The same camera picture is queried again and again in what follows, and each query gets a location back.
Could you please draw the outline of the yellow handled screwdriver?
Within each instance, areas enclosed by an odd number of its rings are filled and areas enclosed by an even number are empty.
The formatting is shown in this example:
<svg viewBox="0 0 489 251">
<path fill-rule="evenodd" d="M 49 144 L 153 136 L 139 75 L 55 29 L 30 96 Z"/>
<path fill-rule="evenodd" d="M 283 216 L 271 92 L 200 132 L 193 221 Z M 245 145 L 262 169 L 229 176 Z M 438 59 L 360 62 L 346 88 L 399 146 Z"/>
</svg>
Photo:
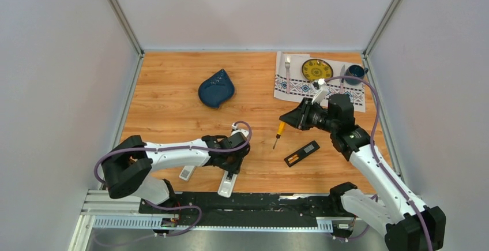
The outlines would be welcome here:
<svg viewBox="0 0 489 251">
<path fill-rule="evenodd" d="M 273 144 L 273 147 L 272 149 L 275 149 L 276 148 L 276 145 L 278 143 L 278 140 L 281 138 L 281 135 L 285 129 L 285 126 L 286 126 L 286 123 L 281 121 L 280 124 L 279 124 L 279 127 L 278 127 L 278 130 L 277 130 L 277 133 L 276 133 L 276 139 L 275 139 L 275 142 Z"/>
</svg>

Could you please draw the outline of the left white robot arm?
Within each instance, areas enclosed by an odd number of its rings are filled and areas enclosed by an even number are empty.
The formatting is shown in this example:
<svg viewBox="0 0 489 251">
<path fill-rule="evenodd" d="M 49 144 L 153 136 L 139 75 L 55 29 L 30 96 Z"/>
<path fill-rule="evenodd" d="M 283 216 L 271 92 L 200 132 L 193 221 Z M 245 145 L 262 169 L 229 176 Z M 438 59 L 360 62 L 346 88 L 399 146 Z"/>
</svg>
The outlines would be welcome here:
<svg viewBox="0 0 489 251">
<path fill-rule="evenodd" d="M 212 166 L 238 174 L 249 153 L 250 139 L 250 132 L 244 129 L 235 129 L 230 136 L 203 136 L 173 144 L 144 142 L 139 135 L 130 136 L 104 155 L 94 172 L 102 170 L 103 176 L 97 179 L 106 185 L 111 199 L 137 196 L 154 204 L 160 212 L 170 213 L 176 206 L 171 184 L 152 177 L 153 171 Z"/>
</svg>

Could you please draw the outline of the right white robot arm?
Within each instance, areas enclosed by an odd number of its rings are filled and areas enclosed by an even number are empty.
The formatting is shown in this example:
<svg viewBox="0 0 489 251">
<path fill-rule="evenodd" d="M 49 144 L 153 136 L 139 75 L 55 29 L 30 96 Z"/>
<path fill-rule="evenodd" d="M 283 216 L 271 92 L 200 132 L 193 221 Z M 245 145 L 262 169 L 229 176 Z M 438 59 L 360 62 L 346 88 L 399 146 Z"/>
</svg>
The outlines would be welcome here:
<svg viewBox="0 0 489 251">
<path fill-rule="evenodd" d="M 387 164 L 371 136 L 355 123 L 348 95 L 332 95 L 326 108 L 304 98 L 279 120 L 298 130 L 317 128 L 329 132 L 333 147 L 367 178 L 381 199 L 378 203 L 354 184 L 345 182 L 330 189 L 332 213 L 342 216 L 348 212 L 360 217 L 383 236 L 389 250 L 443 247 L 443 210 L 429 207 Z"/>
</svg>

